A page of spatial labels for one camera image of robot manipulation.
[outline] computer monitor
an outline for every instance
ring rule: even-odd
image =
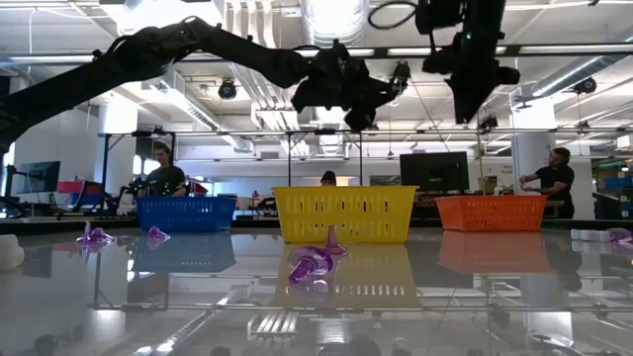
[[[18,194],[56,192],[59,166],[59,161],[21,164]]]
[[[400,172],[403,185],[423,192],[470,189],[466,152],[401,154]]]

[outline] overhead beam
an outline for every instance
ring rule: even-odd
[[[315,50],[297,50],[305,57],[317,54]],[[431,54],[428,46],[402,47],[362,47],[351,48],[350,54],[363,59],[406,59],[427,58]],[[633,44],[507,44],[497,47],[497,57],[535,57],[535,56],[596,56],[596,55],[632,55]],[[90,53],[38,53],[9,54],[0,53],[0,67],[35,65],[81,65],[93,60]],[[224,63],[227,60],[204,52],[194,52],[180,60],[184,63]]]

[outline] ventilation duct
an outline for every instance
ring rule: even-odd
[[[363,39],[369,0],[302,0],[301,6],[308,44],[330,47],[338,39],[344,45],[354,46]],[[340,108],[315,108],[315,116],[320,128],[342,129],[345,112]],[[320,136],[318,143],[322,154],[344,154],[342,134]]]
[[[169,69],[167,73],[161,77],[145,80],[141,83],[141,88],[158,91],[164,95],[165,100],[186,113],[190,118],[197,121],[210,131],[218,131],[221,129],[220,124],[211,115],[200,109],[200,105],[195,99],[187,98],[185,79],[174,69]],[[223,140],[228,142],[235,152],[252,152],[253,143],[245,139],[223,135]]]
[[[133,35],[148,26],[163,27],[197,16],[210,25],[222,21],[221,0],[100,0],[101,8],[117,23],[119,35]]]
[[[633,42],[633,28],[612,39],[616,43]],[[570,88],[584,79],[626,58],[626,54],[599,55],[595,57],[581,57],[556,73],[536,82],[531,89],[532,96],[548,97],[562,90]]]
[[[358,45],[369,13],[369,0],[302,0],[304,31],[310,45],[327,46],[339,39]]]

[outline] blue basket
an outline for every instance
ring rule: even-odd
[[[140,228],[165,232],[213,232],[229,229],[235,199],[212,197],[136,198]]]
[[[607,178],[604,180],[604,189],[633,188],[633,177]]]

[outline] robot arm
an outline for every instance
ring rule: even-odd
[[[289,49],[254,44],[192,17],[120,37],[105,53],[95,51],[92,62],[0,98],[0,154],[32,126],[121,84],[160,76],[197,50],[256,70],[282,88],[301,82],[292,100],[297,111],[307,106],[351,109],[345,121],[356,131],[369,128],[376,108],[402,93],[402,85],[371,78],[365,62],[351,57],[338,42],[308,59]]]

